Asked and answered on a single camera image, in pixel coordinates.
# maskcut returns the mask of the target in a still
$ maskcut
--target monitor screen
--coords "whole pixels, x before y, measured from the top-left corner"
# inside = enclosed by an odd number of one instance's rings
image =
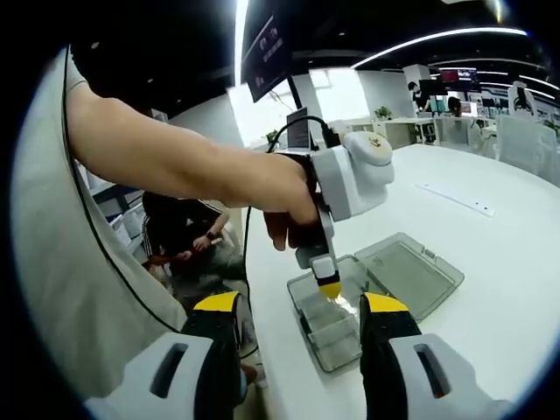
[[[248,49],[242,71],[257,102],[290,75],[291,53],[274,16],[264,24]]]
[[[441,80],[420,80],[420,90],[422,95],[426,96],[447,95],[447,90],[445,90],[445,85]]]
[[[482,98],[482,106],[486,108],[493,108],[496,105],[494,103],[494,99]]]
[[[447,90],[480,92],[479,76],[475,69],[440,70],[441,81]]]
[[[307,115],[307,108],[301,108],[286,117],[287,123],[291,123],[300,116]],[[309,150],[311,139],[309,135],[309,120],[296,122],[288,127],[288,148]]]

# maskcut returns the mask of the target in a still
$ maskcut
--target white desk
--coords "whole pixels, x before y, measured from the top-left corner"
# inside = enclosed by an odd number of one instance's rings
[[[493,398],[515,401],[560,331],[560,189],[512,166],[437,147],[397,150],[394,164],[388,200],[335,225],[337,255],[405,232],[462,270],[465,281],[420,328],[467,358]],[[415,186],[423,182],[451,186],[495,215]],[[364,419],[358,365],[320,373],[300,332],[286,287],[302,274],[294,252],[274,250],[261,212],[252,213],[249,229],[248,280],[277,418]]]

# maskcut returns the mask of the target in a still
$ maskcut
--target potted plant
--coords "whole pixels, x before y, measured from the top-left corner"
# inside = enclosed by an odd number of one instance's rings
[[[391,110],[387,107],[381,107],[375,110],[375,116],[380,120],[390,120]]]

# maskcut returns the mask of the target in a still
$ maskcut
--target ceiling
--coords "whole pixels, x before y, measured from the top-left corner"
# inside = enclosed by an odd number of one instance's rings
[[[234,84],[235,0],[101,2],[73,45],[76,64],[99,95],[117,97],[142,112],[173,117],[222,95]],[[481,1],[440,0],[249,0],[245,50],[271,11],[292,50],[292,73],[351,66],[372,53],[451,29],[496,26]],[[505,26],[517,27],[507,17]],[[516,60],[470,61],[471,59]],[[526,62],[538,66],[522,64]],[[471,34],[434,39],[370,61],[360,70],[395,71],[412,64],[477,67],[479,70],[550,78],[550,61],[531,38]],[[481,75],[510,82],[509,76]],[[527,81],[549,95],[558,91]]]

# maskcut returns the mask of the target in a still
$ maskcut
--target transparent container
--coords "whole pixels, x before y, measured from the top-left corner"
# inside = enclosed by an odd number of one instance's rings
[[[361,356],[361,294],[364,291],[387,294],[353,256],[341,257],[338,265],[342,292],[336,299],[328,299],[319,290],[312,273],[288,282],[304,334],[326,372]]]
[[[338,261],[342,292],[328,299],[310,272],[288,282],[299,322],[326,372],[361,356],[360,296],[369,291],[403,302],[421,321],[465,276],[406,234],[395,234]]]
[[[355,254],[389,295],[421,321],[446,300],[465,275],[410,236],[399,233]]]

